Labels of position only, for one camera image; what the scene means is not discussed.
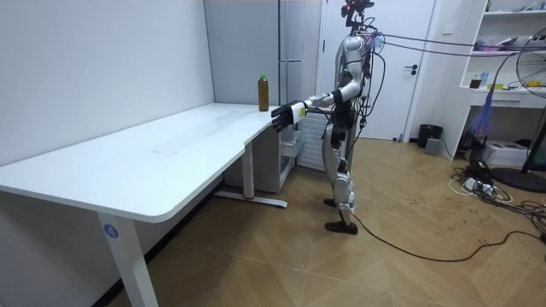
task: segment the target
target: black stand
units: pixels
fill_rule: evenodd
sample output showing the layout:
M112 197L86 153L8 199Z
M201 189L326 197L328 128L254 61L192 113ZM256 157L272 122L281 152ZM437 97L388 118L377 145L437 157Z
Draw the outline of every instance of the black stand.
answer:
M533 161L535 160L535 156L537 155L538 149L543 143L545 136L546 124L544 124L543 128L540 130L537 141L533 145L531 153L529 154L529 157L527 157L527 161L523 165L521 171L499 167L491 169L491 177L512 188L518 188L526 192L546 193L546 179L535 173L529 172L533 169Z

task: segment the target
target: humanoid robot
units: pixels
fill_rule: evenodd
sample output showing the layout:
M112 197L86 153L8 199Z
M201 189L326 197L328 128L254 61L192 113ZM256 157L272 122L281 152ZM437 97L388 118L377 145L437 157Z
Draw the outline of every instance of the humanoid robot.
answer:
M322 137L322 158L328 179L332 183L333 199L324 200L328 206L339 210L341 221L326 223L330 231L356 235L358 227L351 223L351 214L355 210L353 183L347 169L347 161L342 156L343 145L347 142L347 134L357 124L357 112L353 107L353 99L363 96L365 80L369 78L369 47L371 34L366 32L363 24L363 11L371 8L370 0L346 0L347 5L341 9L341 15L346 17L346 26L351 28L351 34L341 43L336 56L335 90L331 93L312 96L305 101L295 101L277 108L271 113L272 124L277 132L289 125L297 124L312 107L328 107L335 105L324 136ZM354 21L357 12L361 22ZM353 142L354 133L349 139Z

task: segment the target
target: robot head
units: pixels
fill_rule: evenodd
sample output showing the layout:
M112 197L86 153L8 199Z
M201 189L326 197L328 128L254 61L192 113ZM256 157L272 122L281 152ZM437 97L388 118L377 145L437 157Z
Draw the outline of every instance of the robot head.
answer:
M345 0L345 2L347 5L341 8L341 16L344 18L351 12L354 13L354 11L361 14L365 9L371 8L375 5L375 3L369 0Z
M355 11L360 16L360 19L364 19L364 10L371 8L375 3L370 0L345 0L347 3L341 8L341 17L347 18L346 26L351 28L351 35L358 30L361 26L364 26L362 22L357 22L352 19L352 16L355 14Z

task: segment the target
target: round sticker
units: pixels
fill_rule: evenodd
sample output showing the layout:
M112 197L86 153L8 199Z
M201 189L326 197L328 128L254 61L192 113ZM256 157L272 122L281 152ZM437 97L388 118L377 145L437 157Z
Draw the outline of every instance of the round sticker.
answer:
M115 238L119 237L119 232L118 232L118 230L117 230L114 226L112 226L112 225L110 225L110 224L104 225L104 231L105 231L106 234L107 234L109 237L111 237L111 238L114 238L114 239L115 239Z

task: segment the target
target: electric fan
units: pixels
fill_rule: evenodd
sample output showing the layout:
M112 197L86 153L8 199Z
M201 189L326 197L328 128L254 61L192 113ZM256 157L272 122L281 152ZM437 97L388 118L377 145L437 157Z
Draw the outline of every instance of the electric fan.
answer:
M521 86L533 95L546 98L546 29L535 34L521 50L516 64L516 72ZM491 169L491 177L513 188L527 192L546 193L546 179L529 172L545 136L546 124L538 134L521 170L504 167L494 168Z

